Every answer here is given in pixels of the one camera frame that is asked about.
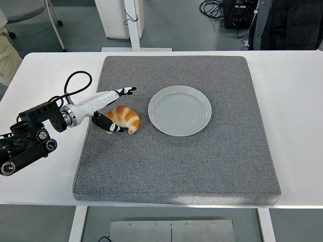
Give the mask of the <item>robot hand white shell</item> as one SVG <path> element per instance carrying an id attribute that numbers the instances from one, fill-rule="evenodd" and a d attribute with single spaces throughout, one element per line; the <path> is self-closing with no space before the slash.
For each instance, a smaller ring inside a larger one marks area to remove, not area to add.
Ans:
<path id="1" fill-rule="evenodd" d="M 109 132 L 123 132 L 124 129 L 115 124 L 111 119 L 98 111 L 115 102 L 123 95 L 131 95 L 136 87 L 126 87 L 115 91 L 98 92 L 94 96 L 82 101 L 80 104 L 68 104 L 65 109 L 70 121 L 69 127 L 75 127 L 85 117 L 91 117 L 92 122 L 99 128 Z"/>

